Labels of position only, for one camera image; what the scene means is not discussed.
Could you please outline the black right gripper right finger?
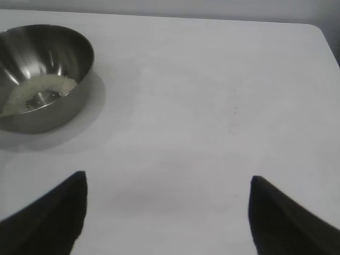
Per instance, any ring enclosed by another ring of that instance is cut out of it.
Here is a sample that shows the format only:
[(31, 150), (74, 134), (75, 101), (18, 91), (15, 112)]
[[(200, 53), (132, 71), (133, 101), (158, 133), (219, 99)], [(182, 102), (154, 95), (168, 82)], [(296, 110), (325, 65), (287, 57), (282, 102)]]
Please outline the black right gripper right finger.
[(339, 254), (339, 229), (261, 176), (251, 180), (248, 219), (258, 254)]

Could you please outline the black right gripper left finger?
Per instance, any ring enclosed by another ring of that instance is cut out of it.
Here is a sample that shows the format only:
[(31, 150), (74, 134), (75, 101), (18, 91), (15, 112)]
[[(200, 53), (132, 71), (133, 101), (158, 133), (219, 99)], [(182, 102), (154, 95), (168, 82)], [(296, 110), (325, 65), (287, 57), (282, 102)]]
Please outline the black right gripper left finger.
[(70, 254), (87, 214), (88, 185), (78, 171), (1, 221), (1, 254)]

